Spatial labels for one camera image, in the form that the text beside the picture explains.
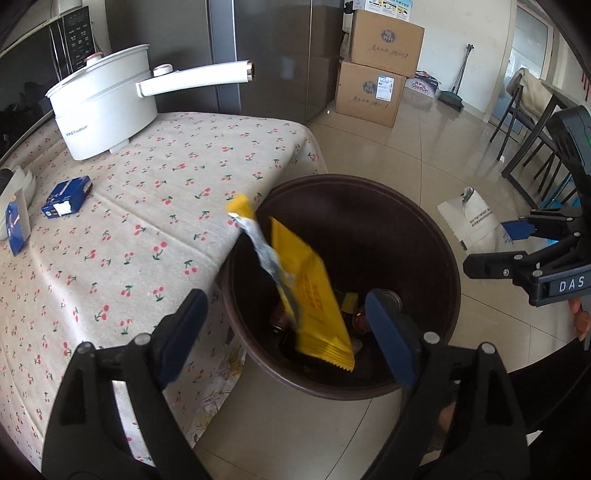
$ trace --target dustpan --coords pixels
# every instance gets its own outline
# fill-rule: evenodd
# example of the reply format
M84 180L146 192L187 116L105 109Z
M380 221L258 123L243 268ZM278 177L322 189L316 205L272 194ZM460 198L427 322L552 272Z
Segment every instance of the dustpan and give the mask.
M470 52L474 50L474 45L468 44L466 47L466 56L464 57L464 63L462 64L462 68L460 69L460 73L457 75L456 83L453 84L451 91L444 90L439 94L439 101L449 105L453 109L461 112L464 109L464 103L462 101L462 97L458 95L460 91L460 85L462 84L462 80L464 78L464 71L466 70L466 63L468 62L468 57L470 56Z

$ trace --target screw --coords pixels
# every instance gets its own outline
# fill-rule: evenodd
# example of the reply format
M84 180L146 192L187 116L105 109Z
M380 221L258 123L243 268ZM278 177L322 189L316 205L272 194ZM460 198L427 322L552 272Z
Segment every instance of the screw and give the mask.
M92 343L90 342L84 342L81 343L80 345L78 345L78 348L76 349L76 352L78 353L86 353L88 352L92 347Z
M423 335L423 339L431 345L436 345L440 340L439 335L435 332L426 332L425 335Z
M134 338L134 343L139 346L147 345L150 342L151 338L152 337L149 333L140 333L137 337Z
M488 353L488 355L492 355L493 353L496 352L495 346L492 343L485 342L482 344L481 347L482 347L482 351L484 353Z

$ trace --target brown trash bin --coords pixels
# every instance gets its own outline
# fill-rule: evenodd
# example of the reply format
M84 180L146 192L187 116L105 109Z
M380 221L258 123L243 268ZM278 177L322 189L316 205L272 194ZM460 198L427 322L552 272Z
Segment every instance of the brown trash bin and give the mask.
M256 212L267 240L270 216L320 255L333 288L358 292L360 301L373 288L394 290L422 331L449 341L460 309L456 260L442 231L411 200L371 180L326 174L271 191ZM274 332L269 318L279 295L244 233L228 257L222 290L247 353L283 383L334 400L378 397L401 386L371 333L346 372L296 352L293 333Z

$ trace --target tablecloth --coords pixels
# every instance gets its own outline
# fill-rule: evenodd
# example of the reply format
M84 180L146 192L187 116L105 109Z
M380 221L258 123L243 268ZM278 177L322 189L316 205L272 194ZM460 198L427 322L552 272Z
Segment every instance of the tablecloth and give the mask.
M239 229L225 204L245 193L258 205L279 181L326 168L312 134L292 122L167 113L125 149L74 161L52 120L3 167L30 168L37 189L31 237L13 257L0 247L0 422L40 468L62 375L80 342L98 348L151 332L192 288L210 313L181 377L165 396L192 445L241 372L244 352L229 328L215 277ZM47 219L53 187L89 175L75 215ZM150 462L124 385L115 385L134 455Z

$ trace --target white plastic packet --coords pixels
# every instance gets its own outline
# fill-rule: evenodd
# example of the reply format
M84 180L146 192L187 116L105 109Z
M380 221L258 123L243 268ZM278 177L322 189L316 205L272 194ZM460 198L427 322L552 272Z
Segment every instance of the white plastic packet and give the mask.
M437 207L466 255L513 250L513 240L480 194L466 187L459 197Z

